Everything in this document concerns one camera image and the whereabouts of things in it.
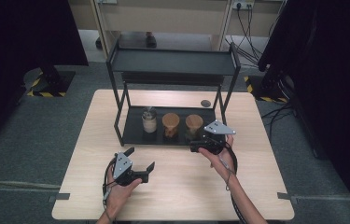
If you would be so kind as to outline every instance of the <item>metal bracket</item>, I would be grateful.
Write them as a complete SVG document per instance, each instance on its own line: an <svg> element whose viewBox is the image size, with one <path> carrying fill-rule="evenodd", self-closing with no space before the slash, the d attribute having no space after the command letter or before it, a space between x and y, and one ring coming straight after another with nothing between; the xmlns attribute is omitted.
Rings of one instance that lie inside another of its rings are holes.
<svg viewBox="0 0 350 224"><path fill-rule="evenodd" d="M126 172L130 167L132 167L132 161L128 159L128 157L119 152L117 155L116 166L113 173L113 178L117 179L120 175Z"/></svg>
<svg viewBox="0 0 350 224"><path fill-rule="evenodd" d="M227 127L218 120L213 121L204 127L204 130L213 134L236 134L236 131Z"/></svg>

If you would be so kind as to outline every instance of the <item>small round object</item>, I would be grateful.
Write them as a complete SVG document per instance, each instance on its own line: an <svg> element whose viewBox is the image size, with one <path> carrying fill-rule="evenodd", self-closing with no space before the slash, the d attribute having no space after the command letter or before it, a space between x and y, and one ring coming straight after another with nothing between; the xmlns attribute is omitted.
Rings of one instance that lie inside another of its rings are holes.
<svg viewBox="0 0 350 224"><path fill-rule="evenodd" d="M210 101L208 101L208 100L202 100L202 101L201 101L201 105L202 105L203 107L209 107L209 106L211 105L211 103L210 103Z"/></svg>

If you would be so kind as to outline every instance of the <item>brown cup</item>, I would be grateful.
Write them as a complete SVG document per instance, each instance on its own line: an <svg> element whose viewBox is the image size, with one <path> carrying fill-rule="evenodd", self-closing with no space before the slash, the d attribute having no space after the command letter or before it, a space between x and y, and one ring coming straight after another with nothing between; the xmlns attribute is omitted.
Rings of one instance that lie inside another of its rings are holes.
<svg viewBox="0 0 350 224"><path fill-rule="evenodd" d="M186 125L186 137L189 140L194 140L199 136L199 131L203 126L203 119L199 115L189 115L186 117Z"/></svg>
<svg viewBox="0 0 350 224"><path fill-rule="evenodd" d="M177 135L179 122L180 117L175 113L167 113L162 117L163 134L165 137L173 138Z"/></svg>

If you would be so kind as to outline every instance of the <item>table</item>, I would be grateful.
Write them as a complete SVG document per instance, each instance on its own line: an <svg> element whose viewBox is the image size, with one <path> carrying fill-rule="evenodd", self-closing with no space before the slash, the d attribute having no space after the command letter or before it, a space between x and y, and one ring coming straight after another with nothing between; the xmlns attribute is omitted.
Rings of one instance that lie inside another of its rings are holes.
<svg viewBox="0 0 350 224"><path fill-rule="evenodd" d="M130 91L133 105L201 106L215 98L213 91ZM230 193L210 162L185 146L120 146L114 131L117 114L112 90L98 90L91 101L77 144L69 162L60 193L68 200L57 200L52 215L57 219L95 220L103 212L102 184L105 168L114 153L135 147L130 156L133 170L142 171L154 161L149 182L140 185L129 199L118 220L235 220ZM123 130L126 116L121 116ZM234 92L226 111L234 136L240 179L246 193L266 219L289 220L294 211L253 96Z"/></svg>

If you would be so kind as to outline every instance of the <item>human hand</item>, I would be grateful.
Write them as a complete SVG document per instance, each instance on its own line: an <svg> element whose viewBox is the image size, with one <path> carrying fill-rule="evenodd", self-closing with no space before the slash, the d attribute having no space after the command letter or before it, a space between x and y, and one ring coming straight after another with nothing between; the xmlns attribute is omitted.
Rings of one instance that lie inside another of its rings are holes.
<svg viewBox="0 0 350 224"><path fill-rule="evenodd" d="M233 137L230 134L227 135L227 143L232 147ZM218 172L218 174L225 181L227 181L227 179L228 179L228 171L229 170L231 172L235 173L231 154L226 148L223 148L223 150L218 155L214 155L214 154L210 153L207 149L205 149L203 147L200 147L198 150L208 160L210 160L210 162L211 162L210 167L211 168L214 167L215 170Z"/></svg>
<svg viewBox="0 0 350 224"><path fill-rule="evenodd" d="M128 201L128 198L131 197L131 194L133 190L142 183L142 179L138 178L135 179L130 185L128 186L121 186L118 185L116 182L114 182L113 178L113 165L110 166L109 172L107 174L107 183L112 183L109 185L111 188L110 194L108 195L107 201L106 201L106 209L105 214L101 215L101 218L99 218L98 223L111 223L119 213L119 211L122 209L122 207L126 204Z"/></svg>

